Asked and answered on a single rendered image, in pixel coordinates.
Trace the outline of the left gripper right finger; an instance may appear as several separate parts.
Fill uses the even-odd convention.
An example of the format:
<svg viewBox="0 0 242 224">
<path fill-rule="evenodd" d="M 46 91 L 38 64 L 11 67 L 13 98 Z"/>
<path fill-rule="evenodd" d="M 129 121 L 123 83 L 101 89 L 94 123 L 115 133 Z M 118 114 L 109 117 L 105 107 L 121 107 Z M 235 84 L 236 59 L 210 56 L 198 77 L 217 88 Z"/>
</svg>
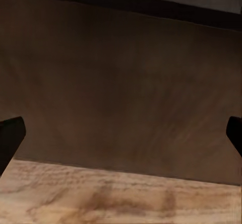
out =
<svg viewBox="0 0 242 224">
<path fill-rule="evenodd" d="M 230 116 L 226 135 L 242 157 L 242 118 Z"/>
</svg>

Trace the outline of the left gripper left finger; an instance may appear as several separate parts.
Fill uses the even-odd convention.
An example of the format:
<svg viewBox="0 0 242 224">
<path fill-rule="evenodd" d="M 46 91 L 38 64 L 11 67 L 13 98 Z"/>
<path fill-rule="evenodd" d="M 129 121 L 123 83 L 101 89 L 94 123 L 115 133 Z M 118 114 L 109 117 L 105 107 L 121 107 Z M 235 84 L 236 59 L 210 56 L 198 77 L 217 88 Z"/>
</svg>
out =
<svg viewBox="0 0 242 224">
<path fill-rule="evenodd" d="M 21 116 L 0 122 L 0 177 L 26 136 Z"/>
</svg>

